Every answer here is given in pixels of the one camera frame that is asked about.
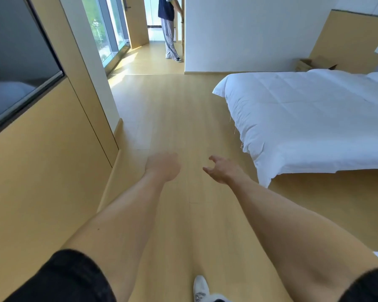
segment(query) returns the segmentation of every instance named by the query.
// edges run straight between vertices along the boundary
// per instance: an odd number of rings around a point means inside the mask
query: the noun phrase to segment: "white shoe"
[[[195,302],[200,302],[210,294],[209,286],[202,275],[198,275],[193,283],[193,297]]]

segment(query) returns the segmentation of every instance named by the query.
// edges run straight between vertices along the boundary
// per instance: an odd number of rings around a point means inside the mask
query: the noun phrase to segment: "hand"
[[[209,160],[216,163],[214,168],[203,167],[203,170],[218,183],[228,184],[237,176],[244,175],[242,168],[230,159],[212,155]]]
[[[164,181],[171,181],[175,179],[180,171],[181,164],[178,161],[176,152],[159,152],[148,157],[144,173],[154,173]]]

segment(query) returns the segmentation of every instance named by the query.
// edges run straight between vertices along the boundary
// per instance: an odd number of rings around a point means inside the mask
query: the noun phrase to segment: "striped track pants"
[[[165,58],[176,60],[179,58],[174,47],[174,21],[161,18],[162,32],[164,33],[166,55]]]

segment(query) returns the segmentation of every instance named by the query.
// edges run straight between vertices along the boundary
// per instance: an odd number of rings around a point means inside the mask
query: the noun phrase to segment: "dark blue shirt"
[[[158,17],[174,21],[175,19],[175,10],[174,6],[171,4],[171,0],[160,0],[158,2]]]

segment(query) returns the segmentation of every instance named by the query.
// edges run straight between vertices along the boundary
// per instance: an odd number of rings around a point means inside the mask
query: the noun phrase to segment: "bed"
[[[378,72],[231,74],[213,93],[264,187],[283,173],[378,169]]]

